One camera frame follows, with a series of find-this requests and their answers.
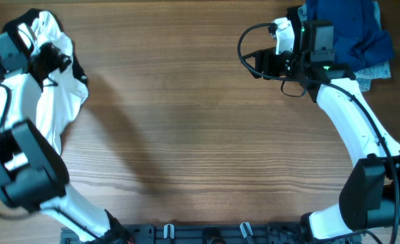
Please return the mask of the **white t-shirt with black print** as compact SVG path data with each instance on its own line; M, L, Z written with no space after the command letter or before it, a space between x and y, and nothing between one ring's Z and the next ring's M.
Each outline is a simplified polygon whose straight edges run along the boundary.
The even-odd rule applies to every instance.
M87 100L88 86L73 77L74 43L64 33L60 21L53 13L44 10L31 26L27 26L34 32L38 47L53 43L72 60L72 64L64 72L55 70L49 74L50 79L43 82L43 92L38 103L33 105L37 112L37 129L54 150L61 153L61 135L67 125L76 119L81 106Z

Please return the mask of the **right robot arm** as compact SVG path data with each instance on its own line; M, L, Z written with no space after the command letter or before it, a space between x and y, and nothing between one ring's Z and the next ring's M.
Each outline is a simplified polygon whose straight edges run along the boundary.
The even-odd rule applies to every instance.
M353 170L335 205L306 213L296 229L303 243L330 243L400 226L400 144L383 128L365 101L355 74L335 61L334 28L305 21L295 29L287 18L267 24L276 46L251 53L255 78L297 82L328 115L351 158Z

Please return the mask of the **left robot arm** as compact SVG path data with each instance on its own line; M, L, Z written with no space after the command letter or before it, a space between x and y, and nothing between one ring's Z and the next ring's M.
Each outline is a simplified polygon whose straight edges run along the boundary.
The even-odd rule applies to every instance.
M75 63L64 33L0 34L0 200L56 219L84 243L132 243L115 217L74 188L61 157L61 135L89 95Z

